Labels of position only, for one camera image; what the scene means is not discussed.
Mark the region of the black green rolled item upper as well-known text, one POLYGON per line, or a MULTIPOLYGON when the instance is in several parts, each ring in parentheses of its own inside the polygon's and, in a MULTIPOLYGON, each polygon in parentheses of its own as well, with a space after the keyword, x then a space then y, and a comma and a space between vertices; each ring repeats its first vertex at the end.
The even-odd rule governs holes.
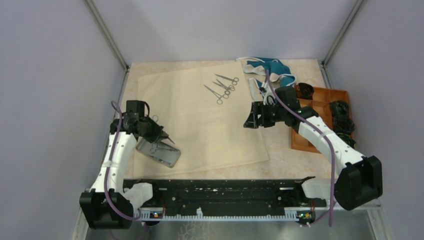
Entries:
POLYGON ((350 115, 350 106, 347 102, 343 100, 336 100, 329 103, 331 115, 336 116, 349 116, 350 115))

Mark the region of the black green rolled item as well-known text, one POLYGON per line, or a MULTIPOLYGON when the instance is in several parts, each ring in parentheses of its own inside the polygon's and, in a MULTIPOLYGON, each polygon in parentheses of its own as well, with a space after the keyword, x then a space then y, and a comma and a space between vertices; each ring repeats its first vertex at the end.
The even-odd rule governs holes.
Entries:
POLYGON ((347 102, 343 100, 336 100, 329 103, 331 115, 336 116, 349 116, 350 115, 350 106, 347 102))
POLYGON ((351 148, 356 148, 357 142, 350 135, 345 133, 337 133, 337 135, 351 148))

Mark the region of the black rolled item top-left compartment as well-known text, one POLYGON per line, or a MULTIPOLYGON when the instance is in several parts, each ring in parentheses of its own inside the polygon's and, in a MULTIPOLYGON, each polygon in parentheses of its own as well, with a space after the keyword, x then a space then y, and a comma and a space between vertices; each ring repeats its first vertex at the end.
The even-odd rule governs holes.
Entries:
POLYGON ((298 99, 312 100, 315 89, 308 83, 300 82, 295 85, 295 91, 298 99))

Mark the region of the metal instrument tray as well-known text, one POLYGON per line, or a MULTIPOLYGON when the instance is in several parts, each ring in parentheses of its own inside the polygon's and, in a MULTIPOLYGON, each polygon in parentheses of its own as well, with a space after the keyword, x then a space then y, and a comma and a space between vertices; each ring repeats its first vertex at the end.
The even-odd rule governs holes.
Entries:
POLYGON ((159 151, 157 153, 150 153, 150 147, 151 145, 154 143, 150 143, 147 140, 145 140, 144 138, 141 139, 141 141, 136 145, 135 149, 145 155, 148 156, 149 158, 151 158, 152 160, 168 167, 168 168, 173 168, 177 161, 179 160, 180 156, 181 156, 181 151, 178 149, 178 151, 176 152, 171 152, 171 151, 159 151))

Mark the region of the aluminium frame rail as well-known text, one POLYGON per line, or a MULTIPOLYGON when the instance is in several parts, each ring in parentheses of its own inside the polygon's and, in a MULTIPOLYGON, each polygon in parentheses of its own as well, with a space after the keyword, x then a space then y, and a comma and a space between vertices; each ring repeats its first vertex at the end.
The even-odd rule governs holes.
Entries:
POLYGON ((127 229, 133 221, 314 222, 328 200, 309 198, 296 180, 126 180, 124 193, 103 186, 79 203, 93 229, 127 229))

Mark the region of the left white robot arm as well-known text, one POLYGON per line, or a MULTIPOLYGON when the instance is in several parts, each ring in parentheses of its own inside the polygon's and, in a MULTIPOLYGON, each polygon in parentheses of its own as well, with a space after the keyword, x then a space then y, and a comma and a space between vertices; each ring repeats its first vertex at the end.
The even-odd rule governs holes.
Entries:
POLYGON ((80 208, 89 228, 128 229, 142 217, 142 205, 154 207, 160 193, 150 183, 136 183, 124 190, 124 177, 133 150, 173 168, 181 151, 165 141, 170 136, 150 117, 150 106, 141 100, 128 100, 126 111, 111 102, 118 117, 110 124, 107 150, 93 185, 81 193, 80 208))

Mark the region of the beige cloth drape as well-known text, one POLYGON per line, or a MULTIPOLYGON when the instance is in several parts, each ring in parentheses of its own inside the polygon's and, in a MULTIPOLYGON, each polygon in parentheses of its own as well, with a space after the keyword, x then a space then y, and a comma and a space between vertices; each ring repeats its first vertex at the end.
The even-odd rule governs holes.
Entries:
POLYGON ((136 151, 135 178, 156 178, 265 162, 269 155, 259 130, 244 128, 252 98, 242 65, 231 63, 176 70, 141 76, 137 98, 150 106, 158 124, 175 142, 181 156, 173 168, 157 163, 136 151), (239 78, 235 91, 217 104, 217 98, 204 85, 223 94, 214 84, 232 82, 217 75, 239 78))

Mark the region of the steel surgical forceps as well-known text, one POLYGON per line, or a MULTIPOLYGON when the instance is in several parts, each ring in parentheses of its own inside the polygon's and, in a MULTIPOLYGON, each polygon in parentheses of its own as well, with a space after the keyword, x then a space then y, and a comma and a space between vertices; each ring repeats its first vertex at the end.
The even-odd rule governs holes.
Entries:
POLYGON ((213 81, 213 83, 223 89, 225 89, 226 91, 235 91, 235 87, 233 85, 227 86, 225 84, 223 84, 221 81, 219 81, 218 79, 216 79, 216 81, 213 81))

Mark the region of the black green rolled item lower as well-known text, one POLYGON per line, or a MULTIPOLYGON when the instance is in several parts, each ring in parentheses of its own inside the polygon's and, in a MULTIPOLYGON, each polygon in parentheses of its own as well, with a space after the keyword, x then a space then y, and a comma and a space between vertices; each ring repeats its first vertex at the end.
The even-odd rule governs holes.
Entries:
POLYGON ((350 135, 345 133, 337 133, 337 135, 351 148, 356 148, 357 142, 350 135))

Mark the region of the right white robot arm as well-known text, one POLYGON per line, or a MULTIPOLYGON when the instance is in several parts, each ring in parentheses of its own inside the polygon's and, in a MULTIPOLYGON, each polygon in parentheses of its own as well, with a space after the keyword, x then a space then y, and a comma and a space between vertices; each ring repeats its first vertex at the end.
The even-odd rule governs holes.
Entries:
POLYGON ((310 178, 293 192, 299 206, 313 199, 337 202, 351 211, 383 195, 382 163, 366 157, 344 142, 312 106, 302 106, 290 86, 271 90, 267 100, 253 101, 244 128, 269 128, 283 122, 311 143, 331 164, 330 179, 310 178))

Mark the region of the black rolled item middle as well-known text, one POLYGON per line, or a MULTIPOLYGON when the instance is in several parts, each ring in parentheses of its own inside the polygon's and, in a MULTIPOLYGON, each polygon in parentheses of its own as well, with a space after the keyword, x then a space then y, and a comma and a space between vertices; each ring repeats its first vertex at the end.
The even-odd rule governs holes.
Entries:
POLYGON ((336 133, 351 135, 355 130, 355 123, 348 116, 335 116, 332 118, 332 129, 336 133))

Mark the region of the blue and beige cloth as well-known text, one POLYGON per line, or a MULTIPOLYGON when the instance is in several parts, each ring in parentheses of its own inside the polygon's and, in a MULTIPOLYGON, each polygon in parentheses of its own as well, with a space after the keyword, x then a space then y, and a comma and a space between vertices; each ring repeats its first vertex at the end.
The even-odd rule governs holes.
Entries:
POLYGON ((274 83, 277 83, 279 87, 292 87, 296 83, 296 77, 292 74, 290 68, 283 64, 279 59, 267 58, 267 57, 239 57, 236 59, 238 62, 242 62, 242 70, 246 74, 255 74, 258 76, 265 76, 269 79, 271 84, 267 80, 260 81, 254 77, 249 79, 249 83, 256 84, 256 88, 262 95, 263 103, 267 104, 267 98, 271 100, 269 96, 272 95, 271 88, 274 88, 274 83))

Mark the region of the steel scissors in tray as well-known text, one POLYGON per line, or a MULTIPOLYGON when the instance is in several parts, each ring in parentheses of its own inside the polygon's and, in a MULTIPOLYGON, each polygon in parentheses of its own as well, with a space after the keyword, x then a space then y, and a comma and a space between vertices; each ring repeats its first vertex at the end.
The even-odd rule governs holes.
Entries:
POLYGON ((151 154, 158 153, 160 151, 168 151, 168 152, 178 152, 179 150, 167 143, 164 142, 158 142, 158 143, 152 143, 151 147, 149 149, 149 152, 151 154))

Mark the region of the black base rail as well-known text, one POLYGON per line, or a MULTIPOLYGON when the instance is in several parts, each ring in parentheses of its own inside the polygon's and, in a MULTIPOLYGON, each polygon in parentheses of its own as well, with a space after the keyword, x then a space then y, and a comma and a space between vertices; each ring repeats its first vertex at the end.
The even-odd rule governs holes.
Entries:
POLYGON ((154 219, 307 219, 306 213, 291 213, 286 208, 326 207, 325 200, 306 198, 301 183, 311 179, 260 180, 124 180, 123 187, 149 183, 153 197, 142 205, 151 210, 142 213, 141 220, 154 219))

